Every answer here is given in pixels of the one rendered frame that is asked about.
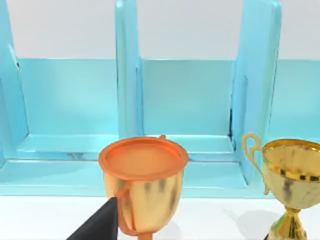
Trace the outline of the orange lidded gold trophy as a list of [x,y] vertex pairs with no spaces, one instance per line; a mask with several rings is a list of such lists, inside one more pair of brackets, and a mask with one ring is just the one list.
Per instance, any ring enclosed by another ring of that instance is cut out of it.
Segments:
[[189,157],[179,144],[136,136],[106,146],[98,155],[108,198],[116,197],[118,226],[137,240],[153,240],[175,214]]

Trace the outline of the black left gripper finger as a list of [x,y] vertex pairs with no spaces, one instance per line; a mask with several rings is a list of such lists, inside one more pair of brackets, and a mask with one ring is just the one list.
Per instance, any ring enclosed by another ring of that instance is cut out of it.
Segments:
[[117,202],[111,197],[66,240],[117,240]]

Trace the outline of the light blue rack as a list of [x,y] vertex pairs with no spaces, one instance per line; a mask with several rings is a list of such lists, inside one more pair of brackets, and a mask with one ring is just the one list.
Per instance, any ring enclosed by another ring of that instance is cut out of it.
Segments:
[[320,0],[0,0],[0,195],[102,196],[165,134],[185,198],[262,198],[242,131],[320,142]]

